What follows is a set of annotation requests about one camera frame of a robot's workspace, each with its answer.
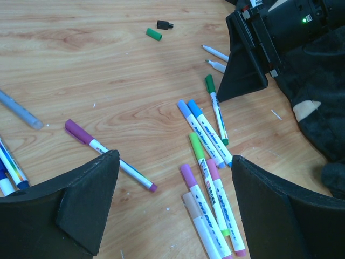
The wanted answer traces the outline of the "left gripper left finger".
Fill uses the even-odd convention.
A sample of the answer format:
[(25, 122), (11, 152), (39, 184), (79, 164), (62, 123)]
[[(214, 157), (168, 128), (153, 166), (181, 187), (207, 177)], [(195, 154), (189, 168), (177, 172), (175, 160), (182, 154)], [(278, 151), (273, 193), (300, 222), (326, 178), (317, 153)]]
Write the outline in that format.
[(1, 198), (1, 258), (93, 258), (119, 172), (108, 151), (69, 172)]

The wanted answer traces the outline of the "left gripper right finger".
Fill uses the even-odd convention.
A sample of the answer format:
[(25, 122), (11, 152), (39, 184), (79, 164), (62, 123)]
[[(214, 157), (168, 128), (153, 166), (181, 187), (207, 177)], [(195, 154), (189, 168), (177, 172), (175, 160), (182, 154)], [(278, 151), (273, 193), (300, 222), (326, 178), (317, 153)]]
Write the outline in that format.
[(251, 258), (344, 258), (344, 200), (235, 155), (232, 179)]

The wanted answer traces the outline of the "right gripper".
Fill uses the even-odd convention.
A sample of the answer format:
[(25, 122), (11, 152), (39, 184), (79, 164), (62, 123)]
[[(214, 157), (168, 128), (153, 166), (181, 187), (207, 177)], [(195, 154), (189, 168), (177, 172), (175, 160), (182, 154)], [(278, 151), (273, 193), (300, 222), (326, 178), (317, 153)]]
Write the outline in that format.
[(226, 18), (230, 55), (217, 98), (220, 102), (268, 87), (266, 74), (283, 74), (284, 53), (305, 39), (304, 1), (232, 1)]

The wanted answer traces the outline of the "black cap marker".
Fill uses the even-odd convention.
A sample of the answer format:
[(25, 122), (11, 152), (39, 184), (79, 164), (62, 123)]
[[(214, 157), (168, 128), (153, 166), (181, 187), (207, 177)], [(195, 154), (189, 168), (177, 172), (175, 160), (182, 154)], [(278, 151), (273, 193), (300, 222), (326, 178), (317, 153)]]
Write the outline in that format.
[(202, 48), (207, 51), (208, 53), (220, 58), (221, 60), (225, 61), (225, 62), (228, 62), (229, 61), (229, 57), (209, 46), (206, 46), (206, 45), (202, 45)]

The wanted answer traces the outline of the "black pen cap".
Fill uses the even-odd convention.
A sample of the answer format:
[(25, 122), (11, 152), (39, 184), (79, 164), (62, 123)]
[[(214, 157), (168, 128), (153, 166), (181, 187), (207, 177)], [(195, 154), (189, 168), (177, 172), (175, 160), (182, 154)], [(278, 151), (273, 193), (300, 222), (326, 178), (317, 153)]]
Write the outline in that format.
[(174, 25), (172, 23), (169, 23), (168, 21), (158, 20), (156, 23), (156, 27), (160, 30), (169, 30), (172, 29)]

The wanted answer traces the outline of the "green pen cap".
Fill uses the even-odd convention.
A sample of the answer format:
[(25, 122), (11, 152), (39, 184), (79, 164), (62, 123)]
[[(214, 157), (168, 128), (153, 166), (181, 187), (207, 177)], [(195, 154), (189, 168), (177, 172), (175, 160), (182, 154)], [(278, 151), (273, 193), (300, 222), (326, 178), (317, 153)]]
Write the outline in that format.
[(156, 41), (160, 41), (162, 39), (162, 35), (159, 32), (157, 32), (151, 28), (148, 28), (146, 30), (146, 35), (155, 39)]

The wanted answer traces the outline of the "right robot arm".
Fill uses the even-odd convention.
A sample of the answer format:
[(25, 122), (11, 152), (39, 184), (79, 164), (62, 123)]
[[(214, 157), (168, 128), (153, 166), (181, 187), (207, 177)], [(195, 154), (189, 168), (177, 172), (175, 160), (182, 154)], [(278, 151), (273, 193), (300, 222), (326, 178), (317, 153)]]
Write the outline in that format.
[(285, 54), (344, 25), (344, 1), (274, 1), (236, 5), (226, 18), (230, 55), (218, 89), (220, 102), (267, 88), (266, 75), (281, 79)]

